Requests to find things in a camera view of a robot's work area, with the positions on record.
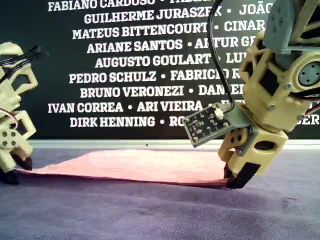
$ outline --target wire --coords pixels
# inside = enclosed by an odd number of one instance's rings
[[[39,46],[35,46],[34,48],[32,48],[26,54],[18,55],[18,56],[15,56],[13,58],[10,58],[10,59],[0,61],[0,67],[7,66],[7,65],[12,65],[12,64],[14,64],[16,62],[19,62],[19,61],[22,61],[24,59],[27,59],[27,58],[31,57],[32,55],[34,55],[35,53],[40,53],[40,50],[41,50],[41,48]]]
[[[7,117],[11,118],[14,121],[15,127],[13,128],[13,130],[16,130],[18,128],[19,121],[11,112],[8,112],[7,110],[0,108],[0,113],[6,115]]]
[[[317,112],[320,109],[320,104],[314,106],[313,108],[309,109],[308,111],[306,111],[305,115],[309,116],[311,114],[314,114],[315,112]]]
[[[10,79],[13,74],[15,74],[17,71],[21,70],[22,68],[24,68],[25,66],[31,64],[32,62],[47,56],[47,53],[35,53],[34,55],[32,55],[31,57],[27,58],[26,60],[24,60],[23,62],[20,62],[19,64],[17,64],[15,67],[11,68],[10,71],[8,71],[1,79],[0,79],[0,84],[2,84],[6,79]]]
[[[212,60],[216,66],[216,69],[220,75],[220,78],[221,78],[221,81],[222,81],[222,85],[225,89],[225,92],[226,94],[228,95],[229,97],[229,100],[230,100],[230,103],[231,103],[231,107],[229,109],[226,109],[224,112],[225,113],[228,113],[230,111],[232,111],[234,108],[235,108],[235,101],[232,97],[232,93],[231,93],[231,89],[230,89],[230,86],[228,84],[228,81],[227,81],[227,78],[226,78],[226,75],[220,65],[220,61],[219,61],[219,56],[218,56],[218,53],[217,53],[217,50],[215,48],[215,44],[214,44],[214,29],[215,29],[215,26],[214,26],[214,17],[219,9],[219,6],[221,5],[221,3],[223,2],[224,0],[215,0],[212,8],[211,8],[211,11],[210,11],[210,14],[209,14],[209,18],[208,18],[208,41],[209,41],[209,49],[210,49],[210,52],[211,52],[211,56],[212,56]]]

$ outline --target red cloth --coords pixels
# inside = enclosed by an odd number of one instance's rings
[[[187,186],[225,186],[225,163],[216,152],[108,150],[48,165],[34,175],[118,179]]]

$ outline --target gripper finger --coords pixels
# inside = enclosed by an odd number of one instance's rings
[[[21,168],[27,171],[32,171],[33,170],[33,160],[31,157],[27,157],[26,159],[22,159],[19,155],[17,154],[11,154],[13,160],[15,161],[16,164],[18,164]]]
[[[5,184],[18,185],[19,181],[14,173],[16,162],[8,150],[0,149],[0,181]]]
[[[4,184],[19,185],[19,180],[14,171],[4,172],[0,168],[0,181]]]

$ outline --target robotic arm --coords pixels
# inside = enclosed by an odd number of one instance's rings
[[[14,173],[16,164],[25,170],[32,170],[33,147],[27,140],[36,133],[26,111],[15,111],[20,107],[20,95],[38,86],[31,69],[31,63],[46,56],[34,47],[27,53],[11,42],[0,45],[0,181],[17,185]],[[18,76],[25,76],[27,83],[17,84]]]
[[[277,0],[265,31],[247,49],[239,75],[245,104],[234,102],[213,44],[216,0],[208,20],[213,61],[230,104],[216,103],[184,120],[193,146],[225,136],[218,155],[225,165],[227,187],[243,188],[263,174],[299,121],[320,107],[320,0]]]

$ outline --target hole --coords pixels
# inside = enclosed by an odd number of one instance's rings
[[[264,41],[263,40],[260,40],[258,42],[258,46],[257,47],[258,47],[259,50],[266,49],[266,46],[264,45]]]
[[[256,63],[257,63],[257,64],[260,63],[260,61],[261,61],[261,59],[262,59],[262,56],[263,56],[262,54],[256,56]]]
[[[248,64],[246,65],[246,68],[244,70],[246,73],[249,74],[250,78],[252,77],[252,75],[254,74],[254,65],[252,62],[248,62]]]
[[[23,84],[30,84],[29,78],[26,75],[18,75],[12,83],[12,87],[16,91]]]
[[[275,95],[280,86],[277,75],[270,71],[270,69],[267,69],[260,84],[271,96]]]
[[[254,148],[260,151],[270,151],[276,148],[276,144],[271,141],[260,141],[254,146]]]
[[[27,128],[21,120],[19,121],[17,132],[20,133],[22,136],[28,132]]]
[[[312,17],[310,18],[309,24],[319,21],[319,15],[320,15],[320,6],[317,6],[315,11],[313,12]]]

